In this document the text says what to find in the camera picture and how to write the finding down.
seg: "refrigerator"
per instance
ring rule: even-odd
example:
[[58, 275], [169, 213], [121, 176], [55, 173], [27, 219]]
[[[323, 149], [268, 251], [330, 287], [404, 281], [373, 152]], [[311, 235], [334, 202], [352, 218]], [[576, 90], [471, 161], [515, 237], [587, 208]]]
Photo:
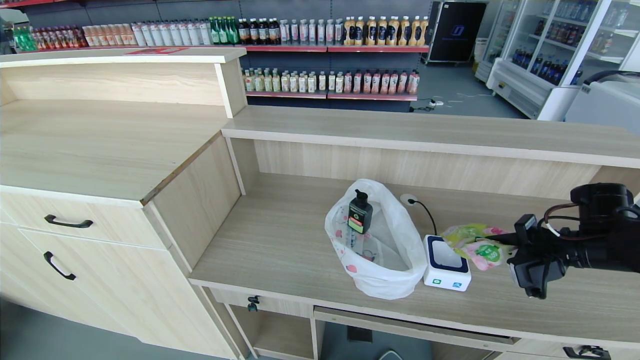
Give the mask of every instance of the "refrigerator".
[[562, 121], [583, 80], [638, 71], [640, 0], [522, 0], [486, 85], [531, 119]]
[[498, 10], [498, 14], [493, 23], [493, 28], [489, 34], [486, 51], [480, 59], [476, 70], [476, 78], [486, 83], [491, 73], [491, 68], [496, 58], [502, 56], [502, 50], [507, 42], [507, 37], [511, 31], [511, 26], [518, 13], [520, 0], [503, 0]]

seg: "black cable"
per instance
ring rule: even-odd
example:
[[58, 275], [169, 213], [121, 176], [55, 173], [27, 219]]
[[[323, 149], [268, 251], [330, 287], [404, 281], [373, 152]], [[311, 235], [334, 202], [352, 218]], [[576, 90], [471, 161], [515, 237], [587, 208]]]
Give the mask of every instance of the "black cable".
[[435, 222], [435, 220], [433, 220], [433, 217], [431, 216], [431, 212], [429, 211], [429, 209], [427, 209], [427, 207], [423, 203], [418, 201], [418, 200], [408, 199], [407, 202], [409, 204], [411, 204], [411, 205], [413, 205], [415, 203], [418, 203], [418, 204], [422, 205], [422, 207], [427, 211], [427, 214], [429, 214], [429, 218], [431, 219], [431, 223], [433, 224], [434, 235], [438, 236], [438, 229], [436, 228], [436, 222]]

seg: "cabinet door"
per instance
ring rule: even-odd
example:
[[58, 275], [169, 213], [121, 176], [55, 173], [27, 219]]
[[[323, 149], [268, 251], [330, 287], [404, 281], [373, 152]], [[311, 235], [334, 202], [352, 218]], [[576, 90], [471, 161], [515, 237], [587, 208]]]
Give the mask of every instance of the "cabinet door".
[[[32, 307], [71, 321], [127, 334], [127, 331], [101, 309], [74, 283], [49, 265], [38, 250], [13, 225], [0, 224], [0, 291], [18, 304]], [[55, 251], [51, 261], [55, 264]]]
[[234, 357], [168, 250], [22, 231], [142, 342]]

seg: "counter top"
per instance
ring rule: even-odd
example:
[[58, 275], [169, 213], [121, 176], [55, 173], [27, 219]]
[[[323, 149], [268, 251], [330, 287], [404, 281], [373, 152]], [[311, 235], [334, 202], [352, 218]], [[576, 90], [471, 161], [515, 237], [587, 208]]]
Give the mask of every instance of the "counter top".
[[156, 102], [17, 100], [0, 111], [4, 190], [138, 207], [228, 121], [222, 106]]
[[[259, 174], [203, 253], [191, 282], [468, 331], [640, 348], [640, 276], [634, 273], [570, 268], [564, 279], [548, 284], [548, 298], [539, 300], [527, 298], [502, 265], [487, 272], [473, 268], [466, 292], [419, 282], [404, 299], [368, 297], [355, 288], [324, 231], [324, 217], [350, 184]], [[395, 195], [410, 192], [426, 199], [441, 231], [469, 222], [513, 230], [521, 214], [540, 215], [557, 204], [513, 195], [388, 188]], [[424, 210], [409, 211], [421, 235], [429, 233]]]
[[[158, 54], [162, 49], [180, 49]], [[243, 47], [144, 47], [139, 49], [87, 49], [0, 56], [0, 69], [43, 65], [98, 63], [227, 63], [246, 54]]]
[[231, 138], [640, 168], [640, 136], [565, 122], [247, 106], [222, 131]]

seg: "drawer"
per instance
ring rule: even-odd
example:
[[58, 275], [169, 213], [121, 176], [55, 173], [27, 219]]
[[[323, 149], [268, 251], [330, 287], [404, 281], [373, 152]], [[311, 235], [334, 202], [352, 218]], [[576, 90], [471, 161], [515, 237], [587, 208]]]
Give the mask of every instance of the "drawer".
[[[0, 207], [19, 226], [165, 249], [141, 208], [3, 192]], [[52, 224], [45, 217], [52, 215]], [[72, 227], [84, 222], [85, 227]]]
[[523, 354], [554, 356], [554, 357], [562, 357], [562, 358], [568, 359], [569, 357], [565, 354], [563, 347], [572, 347], [572, 348], [575, 348], [577, 351], [577, 349], [583, 345], [601, 346], [604, 350], [609, 352], [609, 355], [611, 355], [611, 359], [613, 360], [640, 359], [640, 349], [608, 347], [608, 346], [599, 345], [597, 343], [575, 344], [575, 343], [556, 343], [554, 341], [544, 341], [544, 340], [520, 339], [517, 343], [515, 343], [512, 351], [523, 353]]
[[211, 289], [213, 296], [218, 302], [229, 305], [242, 306], [246, 309], [249, 304], [249, 298], [258, 296], [259, 304], [256, 304], [258, 310], [272, 311], [274, 313], [300, 316], [303, 318], [311, 318], [313, 314], [313, 305], [296, 302], [291, 300], [276, 299], [273, 297], [265, 297], [259, 293], [240, 293], [236, 291]]
[[512, 349], [515, 340], [505, 336], [424, 325], [318, 306], [314, 309], [314, 318], [319, 321], [341, 323], [342, 325], [409, 336], [410, 338], [499, 352]]

